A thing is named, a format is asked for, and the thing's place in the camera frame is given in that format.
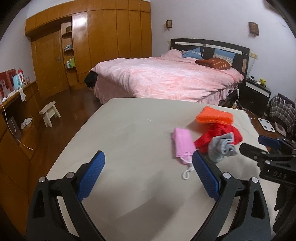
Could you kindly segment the pink face mask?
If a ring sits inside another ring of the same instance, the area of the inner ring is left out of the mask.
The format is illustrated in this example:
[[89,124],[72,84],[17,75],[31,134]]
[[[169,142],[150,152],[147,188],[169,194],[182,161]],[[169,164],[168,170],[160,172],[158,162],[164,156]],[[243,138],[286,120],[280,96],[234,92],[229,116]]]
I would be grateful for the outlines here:
[[191,133],[187,129],[175,128],[171,138],[175,143],[176,157],[183,165],[187,166],[187,169],[182,173],[182,179],[188,180],[190,173],[194,171],[192,156],[196,150]]

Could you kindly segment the white bathroom scale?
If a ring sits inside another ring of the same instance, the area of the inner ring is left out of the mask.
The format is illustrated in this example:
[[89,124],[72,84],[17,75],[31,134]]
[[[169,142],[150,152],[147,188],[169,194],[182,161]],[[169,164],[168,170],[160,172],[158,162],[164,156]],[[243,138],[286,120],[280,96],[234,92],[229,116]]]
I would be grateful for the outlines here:
[[258,121],[265,131],[273,132],[273,133],[275,132],[274,127],[272,126],[272,124],[268,120],[263,119],[263,118],[258,118]]

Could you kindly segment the plaid bag on chair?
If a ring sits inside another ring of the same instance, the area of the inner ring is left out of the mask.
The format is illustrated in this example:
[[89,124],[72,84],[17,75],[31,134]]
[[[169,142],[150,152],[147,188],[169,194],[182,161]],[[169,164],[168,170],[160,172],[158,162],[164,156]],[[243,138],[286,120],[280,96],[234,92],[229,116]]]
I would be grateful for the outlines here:
[[287,132],[293,132],[295,129],[295,103],[278,93],[270,100],[269,107],[269,116],[280,119],[285,124]]

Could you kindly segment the grey rolled sock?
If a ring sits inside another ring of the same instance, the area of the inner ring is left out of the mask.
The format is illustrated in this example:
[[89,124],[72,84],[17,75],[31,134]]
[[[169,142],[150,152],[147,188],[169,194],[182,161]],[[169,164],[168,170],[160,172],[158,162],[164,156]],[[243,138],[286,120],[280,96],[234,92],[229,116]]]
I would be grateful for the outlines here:
[[225,157],[236,156],[237,150],[231,142],[234,140],[233,133],[227,133],[214,137],[208,145],[208,157],[213,163],[219,163]]

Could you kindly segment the black white nightstand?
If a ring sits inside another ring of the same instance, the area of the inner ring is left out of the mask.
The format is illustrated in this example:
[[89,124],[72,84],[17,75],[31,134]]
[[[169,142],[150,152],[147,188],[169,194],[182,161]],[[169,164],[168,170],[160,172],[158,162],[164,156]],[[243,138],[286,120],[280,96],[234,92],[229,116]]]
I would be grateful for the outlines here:
[[245,80],[242,85],[239,97],[240,105],[254,113],[255,115],[262,117],[267,108],[271,91],[267,87],[262,87],[256,84],[254,81]]

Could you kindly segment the orange knitted cloth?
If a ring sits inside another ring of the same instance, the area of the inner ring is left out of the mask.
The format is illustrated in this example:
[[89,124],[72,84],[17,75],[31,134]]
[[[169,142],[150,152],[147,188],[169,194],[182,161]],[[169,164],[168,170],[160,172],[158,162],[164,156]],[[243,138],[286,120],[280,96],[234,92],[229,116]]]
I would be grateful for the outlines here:
[[206,106],[196,116],[196,121],[197,123],[219,123],[222,125],[231,125],[234,122],[234,117],[232,113]]

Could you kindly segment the dark red patterned cushion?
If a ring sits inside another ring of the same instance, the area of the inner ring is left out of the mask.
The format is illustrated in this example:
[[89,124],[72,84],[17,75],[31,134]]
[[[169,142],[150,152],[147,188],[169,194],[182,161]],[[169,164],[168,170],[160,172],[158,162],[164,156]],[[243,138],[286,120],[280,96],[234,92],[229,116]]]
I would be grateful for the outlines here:
[[228,70],[231,68],[231,64],[228,61],[223,60],[221,58],[210,58],[208,60],[197,59],[195,63],[201,66],[206,66],[218,70]]

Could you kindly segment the right blue pillow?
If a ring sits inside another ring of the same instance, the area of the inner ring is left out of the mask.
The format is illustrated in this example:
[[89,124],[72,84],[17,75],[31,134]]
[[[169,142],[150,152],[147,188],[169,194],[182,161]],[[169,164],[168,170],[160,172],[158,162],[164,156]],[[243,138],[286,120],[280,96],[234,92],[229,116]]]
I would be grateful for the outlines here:
[[233,60],[235,57],[235,53],[221,50],[221,49],[215,49],[213,58],[219,58],[227,61],[230,65],[232,65]]

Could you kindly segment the white mask on sideboard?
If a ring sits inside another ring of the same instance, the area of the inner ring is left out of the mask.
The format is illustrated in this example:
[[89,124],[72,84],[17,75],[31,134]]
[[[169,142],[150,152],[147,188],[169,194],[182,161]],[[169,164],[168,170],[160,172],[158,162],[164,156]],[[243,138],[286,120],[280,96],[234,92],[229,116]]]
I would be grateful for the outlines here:
[[26,118],[22,123],[21,123],[21,129],[23,130],[26,126],[28,126],[32,122],[32,117]]

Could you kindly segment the small white wooden stool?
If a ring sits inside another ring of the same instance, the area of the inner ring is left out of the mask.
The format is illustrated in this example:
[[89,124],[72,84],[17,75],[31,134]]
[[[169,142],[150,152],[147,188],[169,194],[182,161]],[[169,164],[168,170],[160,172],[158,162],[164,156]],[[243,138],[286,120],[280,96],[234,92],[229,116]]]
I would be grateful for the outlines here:
[[45,107],[43,107],[40,111],[39,111],[39,115],[42,116],[45,126],[46,127],[52,127],[52,122],[51,122],[51,118],[54,116],[56,118],[60,118],[61,115],[58,111],[58,109],[56,108],[56,102],[52,101],[49,102]]

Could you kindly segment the left blue pillow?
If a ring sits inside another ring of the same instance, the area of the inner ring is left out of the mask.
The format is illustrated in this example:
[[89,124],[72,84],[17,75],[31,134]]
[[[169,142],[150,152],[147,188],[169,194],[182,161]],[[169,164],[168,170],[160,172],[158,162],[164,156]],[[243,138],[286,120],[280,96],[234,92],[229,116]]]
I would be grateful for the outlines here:
[[200,47],[192,49],[192,50],[182,51],[182,57],[183,58],[203,59]]

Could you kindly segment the bed with pink duvet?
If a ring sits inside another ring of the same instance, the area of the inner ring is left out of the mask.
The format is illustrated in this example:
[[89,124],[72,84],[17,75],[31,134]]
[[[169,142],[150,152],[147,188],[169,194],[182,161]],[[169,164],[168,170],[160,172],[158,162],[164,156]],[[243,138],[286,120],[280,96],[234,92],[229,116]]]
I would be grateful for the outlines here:
[[214,69],[169,50],[160,57],[116,58],[92,68],[94,94],[102,104],[113,98],[157,98],[218,105],[244,76],[235,68]]

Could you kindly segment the black clothing at bed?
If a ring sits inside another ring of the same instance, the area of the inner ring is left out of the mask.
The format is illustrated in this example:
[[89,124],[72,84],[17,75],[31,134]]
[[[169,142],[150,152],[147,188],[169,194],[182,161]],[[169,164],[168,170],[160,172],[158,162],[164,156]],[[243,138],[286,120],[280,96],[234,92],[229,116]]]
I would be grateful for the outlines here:
[[97,81],[98,74],[94,71],[89,71],[84,79],[84,83],[88,88],[93,89]]

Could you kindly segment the wooden wardrobe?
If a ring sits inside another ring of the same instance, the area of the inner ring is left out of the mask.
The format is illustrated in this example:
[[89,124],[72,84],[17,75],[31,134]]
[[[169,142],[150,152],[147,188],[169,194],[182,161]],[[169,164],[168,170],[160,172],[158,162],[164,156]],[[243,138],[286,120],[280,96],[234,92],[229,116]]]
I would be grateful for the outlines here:
[[148,1],[69,1],[26,20],[41,97],[79,89],[97,63],[152,55]]

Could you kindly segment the red photo frame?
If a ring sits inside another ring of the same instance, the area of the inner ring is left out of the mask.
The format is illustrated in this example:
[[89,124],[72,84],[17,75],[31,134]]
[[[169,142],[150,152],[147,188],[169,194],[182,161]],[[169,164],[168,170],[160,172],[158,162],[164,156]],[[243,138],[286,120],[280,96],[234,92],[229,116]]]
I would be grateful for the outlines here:
[[0,73],[2,97],[7,97],[14,90],[13,77],[15,75],[15,69],[10,69]]

